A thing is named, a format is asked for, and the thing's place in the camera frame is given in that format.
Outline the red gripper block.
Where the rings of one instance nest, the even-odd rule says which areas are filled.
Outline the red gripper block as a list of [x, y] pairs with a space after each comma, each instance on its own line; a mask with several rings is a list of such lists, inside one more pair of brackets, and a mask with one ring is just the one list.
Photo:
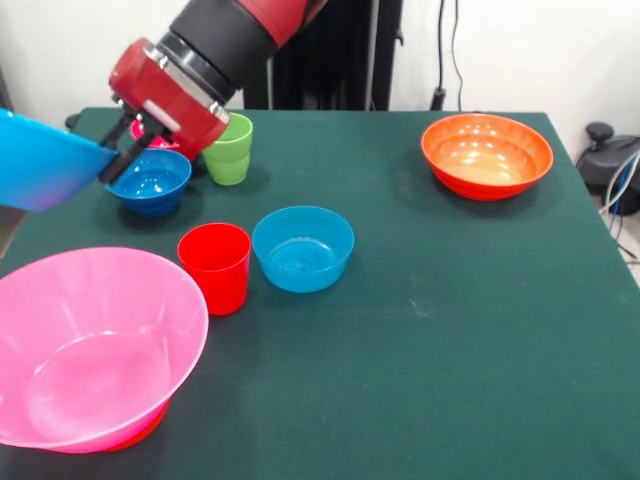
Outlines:
[[[127, 47], [112, 69], [109, 85], [135, 114], [143, 116], [146, 130], [159, 127], [161, 136], [191, 155], [213, 144], [230, 124], [222, 101], [145, 38]], [[123, 112], [99, 141], [102, 184], [116, 182], [155, 138], [153, 132], [145, 132], [119, 150], [118, 142], [134, 119], [134, 114]]]

